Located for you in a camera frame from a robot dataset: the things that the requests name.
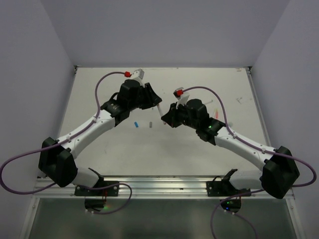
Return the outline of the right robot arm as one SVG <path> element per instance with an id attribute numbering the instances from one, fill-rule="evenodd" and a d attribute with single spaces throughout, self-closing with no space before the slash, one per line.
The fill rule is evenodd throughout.
<path id="1" fill-rule="evenodd" d="M 269 195 L 282 199 L 292 188 L 300 173 L 296 163 L 289 157 L 291 152 L 281 146 L 279 149 L 258 144 L 245 139 L 244 144 L 236 139 L 235 132 L 229 133 L 226 124 L 209 116 L 206 106 L 199 99 L 186 104 L 172 103 L 161 119 L 172 128 L 181 125 L 195 130 L 198 137 L 215 146 L 227 149 L 246 159 L 257 167 L 256 170 L 230 170 L 220 181 L 207 182 L 216 196 L 231 196 L 263 189 Z"/>

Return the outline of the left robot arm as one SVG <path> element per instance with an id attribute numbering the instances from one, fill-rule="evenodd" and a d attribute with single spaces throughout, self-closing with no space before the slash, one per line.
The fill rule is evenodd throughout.
<path id="1" fill-rule="evenodd" d="M 75 160 L 94 140 L 127 119 L 135 109 L 150 109 L 162 102 L 150 83 L 128 79 L 120 90 L 98 106 L 94 116 L 72 132 L 42 143 L 38 168 L 59 187 L 69 184 L 86 187 L 90 194 L 102 193 L 102 177 L 93 169 L 78 168 Z"/>

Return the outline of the orange capped white pen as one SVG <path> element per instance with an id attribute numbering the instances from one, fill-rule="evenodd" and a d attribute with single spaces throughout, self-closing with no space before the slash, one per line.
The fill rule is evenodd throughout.
<path id="1" fill-rule="evenodd" d="M 157 109 L 158 109 L 160 118 L 162 118 L 163 112 L 162 112 L 162 109 L 161 109 L 161 107 L 160 107 L 160 104 L 157 105 Z"/>

